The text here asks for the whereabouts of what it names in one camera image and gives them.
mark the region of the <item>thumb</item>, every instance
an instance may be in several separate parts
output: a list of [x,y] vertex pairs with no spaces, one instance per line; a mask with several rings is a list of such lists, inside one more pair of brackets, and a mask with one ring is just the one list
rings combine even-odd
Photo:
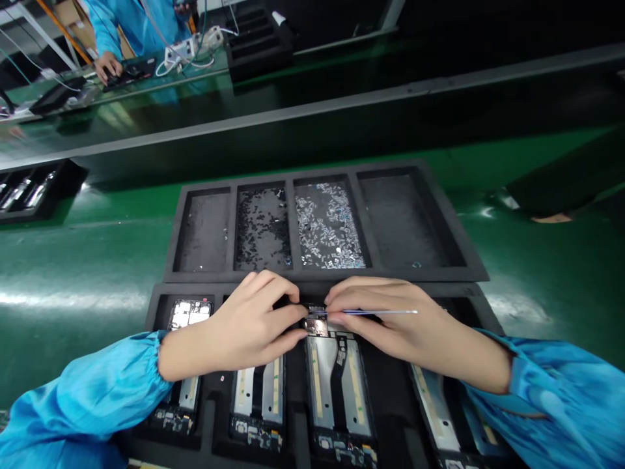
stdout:
[[343,326],[363,339],[371,342],[380,350],[385,351],[393,343],[393,331],[362,316],[347,315],[345,313],[330,313],[329,322]]
[[265,348],[263,353],[265,360],[263,361],[269,363],[280,355],[284,355],[306,336],[308,333],[304,329],[291,330],[286,334],[279,335]]

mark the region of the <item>finger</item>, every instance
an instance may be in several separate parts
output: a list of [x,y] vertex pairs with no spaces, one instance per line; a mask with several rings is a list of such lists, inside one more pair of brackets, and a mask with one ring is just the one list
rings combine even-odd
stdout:
[[299,288],[297,285],[284,277],[276,276],[257,293],[258,304],[267,307],[272,306],[284,295],[288,295],[291,303],[299,303]]
[[108,69],[109,73],[112,76],[116,76],[116,74],[115,74],[115,67],[113,66],[112,62],[108,62],[108,63],[104,64],[104,68]]
[[271,283],[271,289],[267,290],[259,297],[263,298],[264,305],[273,305],[280,297],[287,294],[292,303],[299,303],[299,289],[284,277],[272,272],[271,270],[263,270],[256,278],[249,284],[247,290],[251,293],[257,293],[264,290]]
[[246,285],[249,285],[252,282],[252,280],[256,278],[257,275],[258,274],[256,272],[250,272],[249,274],[246,275],[243,281],[239,284],[239,287],[244,287]]
[[275,338],[262,352],[263,362],[269,363],[293,349],[299,341],[307,337],[305,330],[292,330]]
[[98,63],[96,63],[96,74],[98,75],[98,78],[100,78],[100,81],[106,85],[106,82],[107,82],[106,73],[104,73],[104,69]]
[[345,313],[331,313],[329,322],[338,324],[360,335],[383,352],[387,352],[397,340],[394,331],[362,316],[350,316]]
[[348,287],[326,306],[329,313],[344,309],[394,309],[396,298],[385,293],[388,287]]
[[307,315],[308,309],[302,305],[289,305],[271,311],[267,318],[270,321],[273,336],[277,337],[289,326],[304,319]]
[[251,293],[258,292],[276,277],[279,277],[279,275],[273,273],[271,270],[263,270],[259,272],[254,281],[249,284],[249,291]]
[[337,283],[334,287],[330,288],[330,292],[327,294],[324,300],[325,304],[330,304],[332,300],[349,287],[366,287],[369,285],[390,285],[392,283],[402,283],[402,280],[387,279],[382,277],[350,277],[347,280],[343,280]]
[[124,71],[124,67],[118,61],[113,62],[113,66],[115,67],[115,75],[121,76]]

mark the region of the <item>black ribbon cable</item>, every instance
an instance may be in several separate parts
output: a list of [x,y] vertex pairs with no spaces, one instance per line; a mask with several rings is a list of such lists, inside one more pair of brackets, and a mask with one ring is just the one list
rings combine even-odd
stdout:
[[254,368],[254,384],[252,386],[252,414],[250,417],[262,419],[262,375],[267,365]]
[[347,433],[347,417],[343,400],[343,370],[347,361],[347,340],[337,337],[337,358],[330,375],[330,394],[332,395],[332,411],[334,413],[334,430]]

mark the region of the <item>power strip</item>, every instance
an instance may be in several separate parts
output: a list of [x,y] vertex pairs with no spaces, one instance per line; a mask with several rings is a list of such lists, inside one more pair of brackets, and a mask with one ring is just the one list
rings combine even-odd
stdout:
[[197,46],[197,35],[172,44],[165,50],[165,60],[170,63],[176,61],[176,59],[180,59],[180,57],[191,60],[195,57]]
[[[223,31],[219,26],[211,27],[204,35],[204,42],[202,43],[201,48],[216,50],[223,44],[223,35]],[[196,36],[198,41],[202,38],[201,33],[197,33]]]

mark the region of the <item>blue sleeve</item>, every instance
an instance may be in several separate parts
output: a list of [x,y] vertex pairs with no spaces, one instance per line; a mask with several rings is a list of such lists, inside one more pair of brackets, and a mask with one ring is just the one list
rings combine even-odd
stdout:
[[122,49],[120,46],[119,33],[117,32],[118,21],[111,8],[102,0],[87,0],[89,19],[96,35],[96,47],[101,57],[106,51],[111,52],[117,60],[121,61]]
[[481,332],[512,352],[512,379],[506,395],[469,395],[530,468],[624,467],[623,372],[569,343]]
[[101,452],[98,446],[106,446],[113,433],[147,418],[173,385],[158,373],[158,351],[165,334],[133,335],[77,358],[59,378],[23,394],[0,434],[0,461],[33,461],[39,453],[42,458],[46,455],[45,467],[57,467],[50,457],[59,462],[63,453],[71,455],[55,444],[67,440],[74,453],[84,453],[86,448]]

